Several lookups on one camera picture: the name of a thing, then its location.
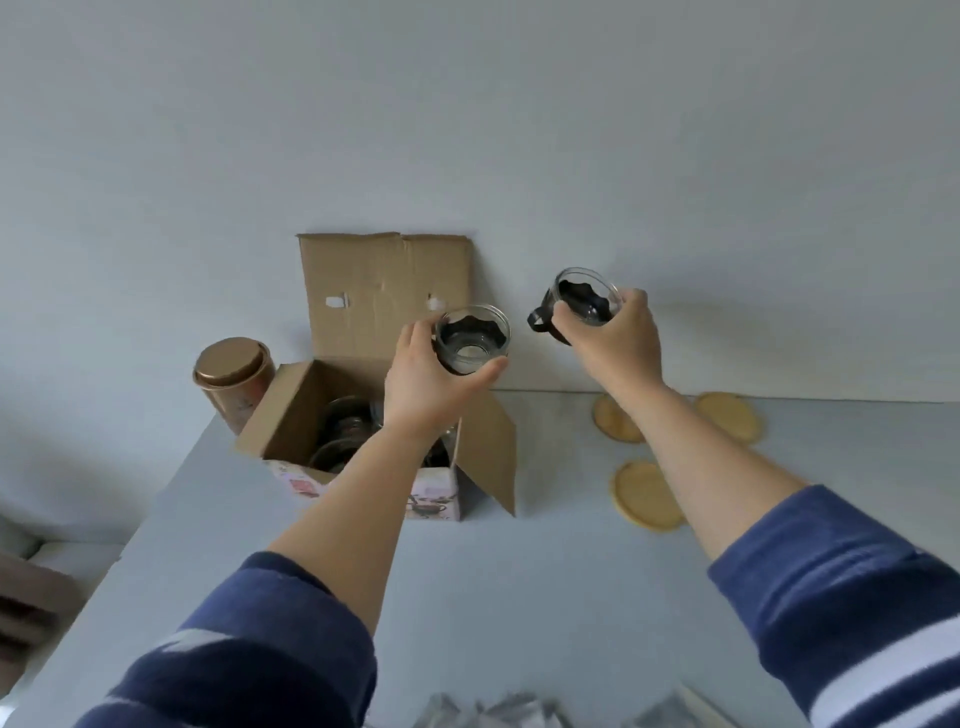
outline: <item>round wooden lid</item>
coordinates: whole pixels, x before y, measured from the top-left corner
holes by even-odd
[[[613,476],[610,492],[621,516],[651,531],[672,531],[685,521],[657,463],[624,463]]]
[[[744,445],[757,442],[763,435],[763,423],[754,409],[729,392],[706,392],[698,397],[696,410]]]
[[[600,395],[593,403],[593,423],[607,437],[622,443],[646,442],[640,428],[610,395]]]

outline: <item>glass tea cup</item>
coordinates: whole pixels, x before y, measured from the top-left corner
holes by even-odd
[[[553,304],[565,301],[574,315],[589,326],[606,324],[623,306],[623,297],[616,286],[589,268],[564,268],[553,279],[543,301],[530,312],[527,324],[537,333],[547,332],[562,344],[569,345],[553,325]]]
[[[455,375],[476,372],[510,346],[510,321],[499,308],[468,305],[445,313],[433,327],[437,358]]]

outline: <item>white stripe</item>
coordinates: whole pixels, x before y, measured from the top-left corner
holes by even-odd
[[[957,654],[960,617],[924,627],[871,655],[827,685],[810,709],[810,723],[814,728],[829,728],[873,695]]]
[[[211,632],[208,629],[181,629],[156,647],[161,652],[189,652],[191,649],[203,647],[205,644],[214,644],[229,639],[231,639],[230,635]]]
[[[878,725],[877,728],[920,728],[936,716],[946,713],[950,708],[955,708],[958,703],[960,703],[960,688],[941,692],[925,703],[915,705],[906,713],[901,713],[893,720]]]

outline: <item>navy blue sleeve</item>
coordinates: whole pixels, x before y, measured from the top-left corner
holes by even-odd
[[[960,725],[960,576],[824,486],[709,576],[814,728]]]
[[[262,551],[78,726],[354,728],[375,685],[363,623],[312,574]]]

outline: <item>gold tin lid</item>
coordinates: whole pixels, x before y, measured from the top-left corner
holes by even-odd
[[[263,360],[264,347],[260,342],[246,336],[232,336],[200,352],[193,376],[201,384],[229,387],[256,374]]]

